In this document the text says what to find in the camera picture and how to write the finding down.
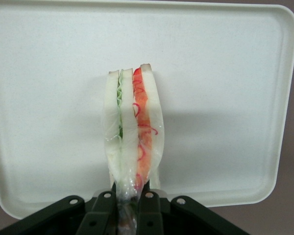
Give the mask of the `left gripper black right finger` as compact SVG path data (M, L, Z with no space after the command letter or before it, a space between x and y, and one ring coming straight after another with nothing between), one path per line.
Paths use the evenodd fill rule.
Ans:
M188 196L171 201L154 191L139 202L138 235L246 235L243 229Z

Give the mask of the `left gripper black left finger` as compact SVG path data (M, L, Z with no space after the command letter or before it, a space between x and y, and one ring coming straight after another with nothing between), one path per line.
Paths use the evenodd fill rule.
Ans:
M85 202L67 196L0 230L0 235L115 235L116 195L104 191Z

